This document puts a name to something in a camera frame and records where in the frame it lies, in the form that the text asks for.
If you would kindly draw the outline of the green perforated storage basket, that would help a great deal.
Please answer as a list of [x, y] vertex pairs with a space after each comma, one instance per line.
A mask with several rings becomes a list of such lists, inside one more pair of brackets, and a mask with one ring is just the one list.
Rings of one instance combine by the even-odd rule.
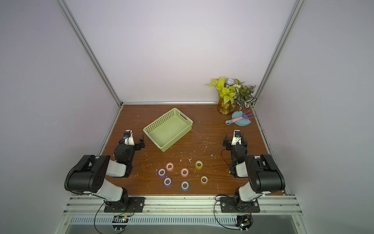
[[166, 152], [192, 130], [192, 125], [190, 118], [173, 108], [147, 125], [143, 132], [162, 152]]

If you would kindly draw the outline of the yellow tape roll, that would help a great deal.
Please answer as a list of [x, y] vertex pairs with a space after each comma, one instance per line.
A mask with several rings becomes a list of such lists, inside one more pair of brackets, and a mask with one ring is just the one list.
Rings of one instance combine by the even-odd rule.
[[204, 164], [201, 160], [198, 160], [195, 162], [195, 168], [196, 170], [201, 170], [203, 168]]

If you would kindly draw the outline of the purple tape roll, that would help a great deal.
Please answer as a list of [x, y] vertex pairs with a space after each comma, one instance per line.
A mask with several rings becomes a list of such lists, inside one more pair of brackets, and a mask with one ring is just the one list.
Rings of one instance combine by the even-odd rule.
[[167, 171], [165, 168], [160, 168], [158, 171], [157, 171], [157, 175], [160, 177], [160, 178], [165, 178], [167, 176]]
[[167, 188], [170, 187], [172, 185], [172, 178], [170, 178], [168, 176], [165, 177], [164, 180], [163, 180], [163, 185]]

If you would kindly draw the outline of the clear amber tape roll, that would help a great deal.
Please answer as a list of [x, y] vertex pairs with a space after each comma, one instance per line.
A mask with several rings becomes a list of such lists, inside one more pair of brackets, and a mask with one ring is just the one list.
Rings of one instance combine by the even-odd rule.
[[208, 178], [206, 176], [202, 176], [200, 181], [201, 181], [202, 184], [207, 184]]

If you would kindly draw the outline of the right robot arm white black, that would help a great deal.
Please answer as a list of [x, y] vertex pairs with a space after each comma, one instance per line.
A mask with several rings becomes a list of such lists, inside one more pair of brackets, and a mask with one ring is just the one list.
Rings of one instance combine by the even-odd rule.
[[285, 179], [271, 155], [250, 155], [247, 140], [240, 131], [232, 139], [225, 136], [223, 146], [230, 152], [229, 172], [235, 178], [247, 178], [248, 183], [236, 189], [233, 208], [239, 212], [251, 211], [263, 195], [285, 189]]

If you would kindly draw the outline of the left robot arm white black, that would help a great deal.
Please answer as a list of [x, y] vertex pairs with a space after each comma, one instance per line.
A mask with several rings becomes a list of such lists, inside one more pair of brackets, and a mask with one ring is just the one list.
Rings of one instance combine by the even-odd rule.
[[145, 198], [130, 197], [128, 190], [114, 185], [106, 179], [128, 178], [132, 172], [132, 161], [136, 151], [145, 148], [144, 137], [134, 142], [131, 130], [124, 133], [114, 150], [115, 160], [111, 156], [84, 155], [66, 176], [65, 190], [84, 195], [89, 194], [104, 200], [106, 213], [141, 213]]

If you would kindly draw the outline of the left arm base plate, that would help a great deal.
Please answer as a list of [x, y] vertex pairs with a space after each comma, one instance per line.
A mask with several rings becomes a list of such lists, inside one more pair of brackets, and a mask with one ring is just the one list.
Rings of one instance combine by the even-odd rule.
[[145, 197], [128, 197], [116, 202], [104, 202], [105, 213], [141, 213], [143, 212]]

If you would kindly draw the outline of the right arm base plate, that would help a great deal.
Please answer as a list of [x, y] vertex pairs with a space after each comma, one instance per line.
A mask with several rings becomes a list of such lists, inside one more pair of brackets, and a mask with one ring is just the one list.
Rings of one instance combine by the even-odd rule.
[[260, 205], [258, 200], [243, 202], [234, 197], [218, 198], [222, 213], [259, 213]]

